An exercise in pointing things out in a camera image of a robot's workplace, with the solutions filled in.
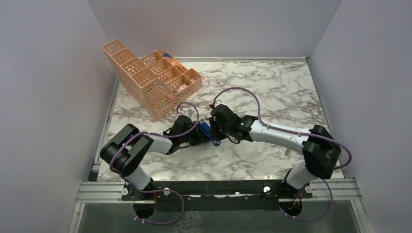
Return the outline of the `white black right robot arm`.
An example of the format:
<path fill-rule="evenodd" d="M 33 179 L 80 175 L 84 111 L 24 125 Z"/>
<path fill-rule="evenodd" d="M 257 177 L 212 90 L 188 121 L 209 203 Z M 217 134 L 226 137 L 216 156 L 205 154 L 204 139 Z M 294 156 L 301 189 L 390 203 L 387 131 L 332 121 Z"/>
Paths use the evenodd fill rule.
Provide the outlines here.
<path fill-rule="evenodd" d="M 325 127 L 292 129 L 269 125 L 256 116 L 239 117 L 229 107 L 219 104 L 211 111 L 211 135 L 216 140 L 234 138 L 237 142 L 264 142 L 291 149 L 304 161 L 290 169 L 280 185 L 281 193 L 291 198 L 307 183 L 330 179 L 342 152 Z"/>

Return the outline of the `blue black stapler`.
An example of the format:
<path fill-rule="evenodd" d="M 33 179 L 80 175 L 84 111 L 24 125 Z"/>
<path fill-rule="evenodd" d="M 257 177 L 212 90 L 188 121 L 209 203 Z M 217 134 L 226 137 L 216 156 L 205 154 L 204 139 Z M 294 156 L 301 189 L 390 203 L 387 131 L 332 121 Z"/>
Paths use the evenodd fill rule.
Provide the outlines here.
<path fill-rule="evenodd" d="M 210 142 L 214 145 L 214 146 L 219 146 L 221 144 L 220 141 L 216 141 L 212 135 L 211 135 L 211 127 L 203 120 L 199 120 L 198 124 L 197 124 L 198 128 L 200 129 L 200 131 L 210 140 Z"/>

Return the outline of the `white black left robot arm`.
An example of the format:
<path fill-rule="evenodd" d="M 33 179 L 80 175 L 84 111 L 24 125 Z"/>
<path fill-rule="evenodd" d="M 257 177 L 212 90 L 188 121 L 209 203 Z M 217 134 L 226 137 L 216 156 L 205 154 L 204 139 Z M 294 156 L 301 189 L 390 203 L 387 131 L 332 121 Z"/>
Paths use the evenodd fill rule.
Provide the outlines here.
<path fill-rule="evenodd" d="M 197 124 L 188 116 L 181 115 L 162 136 L 143 133 L 133 124 L 124 126 L 100 151 L 100 158 L 107 162 L 115 173 L 133 184 L 134 193 L 140 199 L 152 195 L 152 178 L 140 166 L 149 152 L 165 155 L 179 149 L 210 142 L 210 126 L 199 120 Z"/>

